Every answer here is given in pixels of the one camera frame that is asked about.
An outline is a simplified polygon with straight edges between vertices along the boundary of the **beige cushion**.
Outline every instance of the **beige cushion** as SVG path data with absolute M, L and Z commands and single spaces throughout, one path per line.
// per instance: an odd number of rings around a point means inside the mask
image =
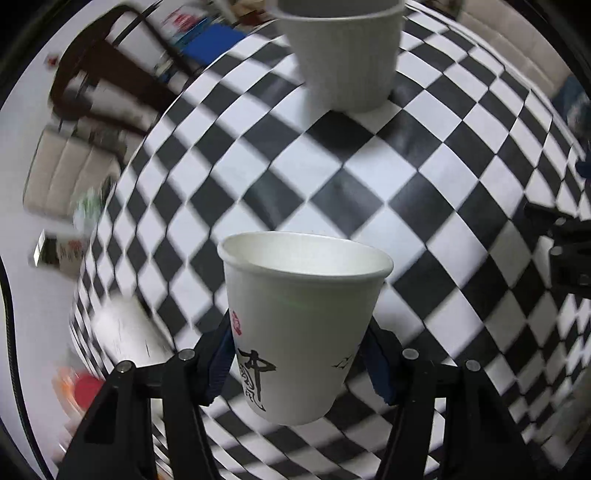
M 466 0 L 458 20 L 490 43 L 549 97 L 570 75 L 550 43 L 502 0 Z
M 76 202 L 107 176 L 119 177 L 114 154 L 66 137 L 51 128 L 41 134 L 22 198 L 23 205 L 49 215 L 72 218 Z

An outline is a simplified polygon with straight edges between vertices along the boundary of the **checkered tablecloth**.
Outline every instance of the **checkered tablecloth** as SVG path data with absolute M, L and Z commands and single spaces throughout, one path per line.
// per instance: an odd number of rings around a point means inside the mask
M 551 240 L 526 199 L 591 218 L 580 147 L 503 58 L 456 24 L 409 9 L 392 94 L 345 115 L 308 97 L 274 24 L 184 92 L 123 173 L 92 240 L 71 329 L 89 369 L 112 362 L 90 319 L 112 292 L 143 298 L 176 347 L 227 308 L 216 244 L 281 230 L 350 238 L 394 259 L 375 309 L 403 345 L 437 362 L 476 359 L 526 441 L 591 356 L 590 303 L 548 290 Z M 393 412 L 355 363 L 322 419 L 280 427 L 246 404 L 238 371 L 203 409 L 222 476 L 373 478 Z M 444 401 L 426 475 L 437 475 Z M 167 449 L 154 426 L 161 465 Z

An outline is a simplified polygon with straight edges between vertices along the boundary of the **brown wooden chair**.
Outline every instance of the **brown wooden chair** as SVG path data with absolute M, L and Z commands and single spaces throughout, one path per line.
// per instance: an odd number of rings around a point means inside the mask
M 126 119 L 112 116 L 107 112 L 93 110 L 88 101 L 83 101 L 67 93 L 69 83 L 81 72 L 84 72 L 87 75 L 88 84 L 96 86 L 100 80 L 104 80 L 129 93 L 139 103 L 152 107 L 160 114 L 163 114 L 174 102 L 177 97 L 176 93 L 154 75 L 139 67 L 107 40 L 115 22 L 126 13 L 134 14 L 136 16 L 134 22 L 146 26 L 179 70 L 189 78 L 195 75 L 185 59 L 169 45 L 143 13 L 130 5 L 122 4 L 88 25 L 68 46 L 60 59 L 49 97 L 54 104 L 54 112 L 62 118 L 87 117 L 115 128 L 146 136 L 148 132 L 138 125 L 134 125 Z

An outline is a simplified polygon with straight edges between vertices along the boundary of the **white floor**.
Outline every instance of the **white floor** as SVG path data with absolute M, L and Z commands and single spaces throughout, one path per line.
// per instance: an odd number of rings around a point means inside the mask
M 70 19 L 37 54 L 0 110 L 0 255 L 12 290 L 27 410 L 37 442 L 54 474 L 57 469 L 51 457 L 57 450 L 59 437 L 66 434 L 67 417 L 56 400 L 51 379 L 57 367 L 66 361 L 70 343 L 67 322 L 74 282 L 52 271 L 30 267 L 28 257 L 43 229 L 66 233 L 73 228 L 67 223 L 27 213 L 22 207 L 22 190 L 38 138 L 50 121 L 47 98 L 53 72 L 46 69 L 45 58 L 64 51 L 82 28 L 118 3 L 118 0 L 93 0 Z M 143 9 L 151 0 L 135 0 L 135 3 Z M 183 3 L 183 0 L 164 0 L 151 19 L 161 21 Z M 148 67 L 156 64 L 161 53 L 141 27 L 122 47 Z M 25 458 L 40 473 L 17 413 L 3 315 L 0 320 L 0 417 Z

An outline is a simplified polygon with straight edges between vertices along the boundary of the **screw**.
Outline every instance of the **screw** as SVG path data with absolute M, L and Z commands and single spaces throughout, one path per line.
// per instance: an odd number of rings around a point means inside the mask
M 406 360 L 416 360 L 418 358 L 418 352 L 414 348 L 405 348 L 402 351 L 402 356 Z
M 478 372 L 480 370 L 480 364 L 476 360 L 468 360 L 466 362 L 466 368 L 470 372 Z
M 124 374 L 125 372 L 128 372 L 129 370 L 131 370 L 131 367 L 132 366 L 134 366 L 133 362 L 131 362 L 130 360 L 123 360 L 122 362 L 119 362 L 117 364 L 117 366 L 115 367 L 115 369 L 120 374 Z
M 178 353 L 178 357 L 183 361 L 186 362 L 187 360 L 191 360 L 195 356 L 195 350 L 192 348 L 186 348 L 185 350 L 181 350 Z

